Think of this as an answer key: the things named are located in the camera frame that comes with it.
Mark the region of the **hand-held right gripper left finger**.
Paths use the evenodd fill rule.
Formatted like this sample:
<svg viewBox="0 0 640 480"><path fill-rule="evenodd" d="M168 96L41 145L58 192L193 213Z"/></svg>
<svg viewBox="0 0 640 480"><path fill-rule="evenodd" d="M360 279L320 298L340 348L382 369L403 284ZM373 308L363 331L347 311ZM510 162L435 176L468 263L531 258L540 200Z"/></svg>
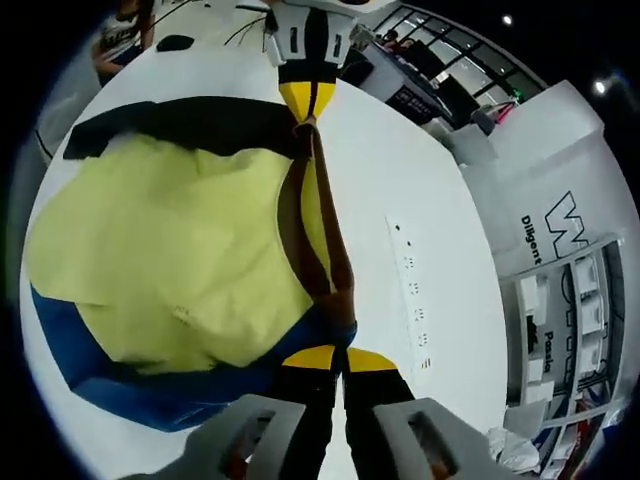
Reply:
<svg viewBox="0 0 640 480"><path fill-rule="evenodd" d="M186 479L316 479L332 434L336 347L301 350L265 395L247 394L188 437Z"/></svg>

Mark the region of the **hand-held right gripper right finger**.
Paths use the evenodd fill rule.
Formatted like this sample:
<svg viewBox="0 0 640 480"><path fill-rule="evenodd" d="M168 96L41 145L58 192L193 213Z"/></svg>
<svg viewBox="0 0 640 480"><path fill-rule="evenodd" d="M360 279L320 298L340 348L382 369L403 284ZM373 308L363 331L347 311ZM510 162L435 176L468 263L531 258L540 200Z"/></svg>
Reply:
<svg viewBox="0 0 640 480"><path fill-rule="evenodd" d="M388 358L348 349L343 391L346 439L360 479L493 476L487 439L437 401L415 398Z"/></svg>

